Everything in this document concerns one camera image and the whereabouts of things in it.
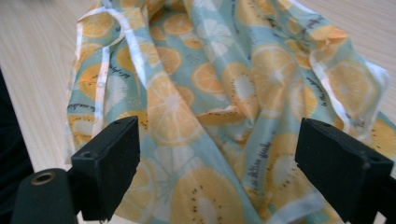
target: printed fabric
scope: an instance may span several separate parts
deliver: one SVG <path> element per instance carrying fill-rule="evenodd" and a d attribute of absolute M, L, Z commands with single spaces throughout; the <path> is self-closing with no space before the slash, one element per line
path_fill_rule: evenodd
<path fill-rule="evenodd" d="M 67 153 L 138 116 L 116 214 L 138 223 L 336 223 L 294 161 L 302 118 L 396 159 L 388 74 L 291 0 L 103 0 L 78 21 Z"/>

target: citrus slice pattern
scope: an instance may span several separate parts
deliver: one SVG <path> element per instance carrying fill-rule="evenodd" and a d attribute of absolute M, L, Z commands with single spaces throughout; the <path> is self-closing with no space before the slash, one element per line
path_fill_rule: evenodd
<path fill-rule="evenodd" d="M 177 181 L 171 206 L 177 211 L 171 214 L 171 223 L 245 222 L 239 194 L 230 180 L 207 167 Z"/>
<path fill-rule="evenodd" d="M 294 0 L 98 0 L 88 15 L 78 22 L 67 149 L 88 143 L 101 120 L 139 117 L 142 162 L 119 216 L 138 223 L 337 220 L 329 205 L 306 214 L 319 208 L 307 202 L 313 188 L 293 157 L 301 117 L 343 128 L 341 117 L 350 133 L 361 119 L 372 126 L 382 74 L 344 31 Z M 121 15 L 131 30 L 120 27 Z M 336 105 L 322 104 L 329 97 Z M 396 161 L 392 127 L 378 119 L 367 144 Z"/>
<path fill-rule="evenodd" d="M 270 44 L 253 50 L 252 65 L 262 116 L 277 118 L 282 112 L 296 62 L 281 46 Z"/>
<path fill-rule="evenodd" d="M 271 145 L 264 181 L 264 200 L 271 203 L 276 210 L 301 199 L 313 188 L 294 161 L 297 140 L 295 133 L 283 133 L 277 135 Z M 271 215 L 265 206 L 262 213 L 267 214 L 264 215 L 265 218 Z"/>
<path fill-rule="evenodd" d="M 160 146 L 185 146 L 203 133 L 198 120 L 164 71 L 148 84 L 148 128 Z"/>
<path fill-rule="evenodd" d="M 208 94 L 224 94 L 224 89 L 210 63 L 199 65 L 192 73 L 192 83 L 199 91 Z"/>
<path fill-rule="evenodd" d="M 180 53 L 176 49 L 157 47 L 163 68 L 168 75 L 173 75 L 181 66 Z"/>
<path fill-rule="evenodd" d="M 370 72 L 359 63 L 341 61 L 327 74 L 335 97 L 353 119 L 363 113 L 377 95 Z"/>
<path fill-rule="evenodd" d="M 155 40 L 166 40 L 166 36 L 163 34 L 160 26 L 153 26 L 149 28 L 149 32 Z"/>
<path fill-rule="evenodd" d="M 301 27 L 301 25 L 295 19 L 290 19 L 287 24 L 287 27 L 288 27 L 288 30 L 294 35 L 299 34 L 303 29 Z"/>
<path fill-rule="evenodd" d="M 188 106 L 194 104 L 195 96 L 190 88 L 186 86 L 176 86 L 176 89 Z"/>
<path fill-rule="evenodd" d="M 99 76 L 101 64 L 97 63 L 89 66 L 84 71 L 82 71 L 78 87 L 79 89 L 90 99 L 95 100 L 96 96 L 96 81 Z"/>
<path fill-rule="evenodd" d="M 261 2 L 261 4 L 261 7 L 265 9 L 266 12 L 271 10 L 268 3 Z M 245 25 L 270 27 L 269 21 L 260 13 L 260 10 L 261 8 L 259 9 L 252 0 L 238 1 L 236 15 L 238 16 L 238 20 Z"/>
<path fill-rule="evenodd" d="M 314 114 L 318 106 L 318 99 L 314 91 L 300 80 L 291 87 L 289 106 L 294 117 L 300 121 L 302 118 L 310 118 Z"/>
<path fill-rule="evenodd" d="M 163 23 L 163 29 L 169 35 L 184 35 L 191 32 L 194 27 L 187 14 L 176 14 L 166 19 Z"/>
<path fill-rule="evenodd" d="M 125 45 L 120 51 L 117 53 L 117 63 L 121 66 L 121 68 L 136 73 L 134 69 L 134 64 L 132 63 L 131 54 L 129 52 L 129 48 Z"/>
<path fill-rule="evenodd" d="M 67 119 L 78 148 L 91 141 L 94 123 L 93 115 L 69 115 Z"/>
<path fill-rule="evenodd" d="M 286 44 L 296 57 L 297 63 L 305 69 L 311 69 L 311 64 L 309 62 L 309 50 L 304 46 L 304 44 L 292 39 L 287 40 Z"/>
<path fill-rule="evenodd" d="M 347 42 L 347 34 L 335 28 L 332 30 L 326 40 L 318 42 L 316 57 L 317 61 L 327 63 L 334 59 L 339 49 Z"/>
<path fill-rule="evenodd" d="M 264 15 L 275 14 L 274 7 L 271 5 L 269 0 L 257 0 L 256 4 L 259 7 L 259 9 L 262 10 Z"/>
<path fill-rule="evenodd" d="M 146 26 L 140 8 L 131 8 L 122 12 L 122 15 L 128 20 L 132 29 L 136 30 Z"/>
<path fill-rule="evenodd" d="M 84 26 L 82 35 L 89 38 L 99 38 L 108 34 L 115 20 L 107 12 L 98 13 L 82 19 Z"/>
<path fill-rule="evenodd" d="M 239 62 L 229 63 L 224 69 L 222 83 L 233 103 L 250 119 L 256 117 L 259 105 L 250 69 Z"/>
<path fill-rule="evenodd" d="M 82 62 L 84 62 L 87 58 L 89 58 L 91 55 L 93 55 L 97 49 L 100 49 L 102 47 L 103 47 L 103 45 L 100 45 L 97 43 L 90 43 L 88 41 L 83 42 L 81 44 L 81 48 L 79 50 L 78 63 L 76 65 L 76 70 L 78 70 L 81 67 Z"/>
<path fill-rule="evenodd" d="M 137 223 L 148 223 L 157 202 L 157 187 L 150 164 L 140 159 L 131 186 L 115 214 Z"/>
<path fill-rule="evenodd" d="M 242 122 L 246 117 L 236 105 L 215 108 L 197 116 L 203 125 L 228 125 Z"/>
<path fill-rule="evenodd" d="M 201 49 L 202 48 L 202 43 L 198 38 L 185 39 L 185 40 L 183 40 L 183 43 L 185 46 L 187 46 L 190 49 Z"/>

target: table surface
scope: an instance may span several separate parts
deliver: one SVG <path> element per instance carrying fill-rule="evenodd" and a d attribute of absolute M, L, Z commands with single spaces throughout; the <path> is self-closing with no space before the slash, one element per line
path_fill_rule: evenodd
<path fill-rule="evenodd" d="M 36 171 L 64 167 L 66 86 L 76 23 L 93 0 L 0 1 L 0 66 Z M 394 0 L 299 0 L 346 30 L 355 50 L 396 76 Z M 396 122 L 396 84 L 381 111 Z"/>

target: kiwi slice print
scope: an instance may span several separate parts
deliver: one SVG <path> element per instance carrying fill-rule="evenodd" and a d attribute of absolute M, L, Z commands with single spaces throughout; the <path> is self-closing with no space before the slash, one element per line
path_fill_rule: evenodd
<path fill-rule="evenodd" d="M 90 99 L 95 100 L 96 96 L 96 82 L 99 76 L 101 64 L 97 63 L 89 66 L 82 71 L 79 77 L 79 89 Z"/>
<path fill-rule="evenodd" d="M 70 130 L 79 147 L 92 139 L 93 115 L 68 115 Z"/>
<path fill-rule="evenodd" d="M 396 159 L 396 132 L 381 118 L 376 119 L 371 131 L 369 147 L 389 159 Z"/>
<path fill-rule="evenodd" d="M 312 189 L 312 185 L 294 161 L 297 140 L 297 134 L 283 133 L 276 136 L 271 145 L 264 197 L 276 209 L 304 197 Z"/>
<path fill-rule="evenodd" d="M 243 207 L 232 183 L 204 167 L 181 177 L 172 195 L 171 223 L 244 223 Z"/>

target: light wood surface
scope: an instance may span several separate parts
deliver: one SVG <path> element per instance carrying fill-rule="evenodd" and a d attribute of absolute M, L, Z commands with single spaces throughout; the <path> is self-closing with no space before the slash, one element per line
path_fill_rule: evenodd
<path fill-rule="evenodd" d="M 36 171 L 64 167 L 66 85 L 78 18 L 93 0 L 0 1 L 0 66 Z M 396 77 L 396 1 L 300 0 L 346 30 L 357 52 Z M 396 85 L 382 111 L 396 122 Z"/>

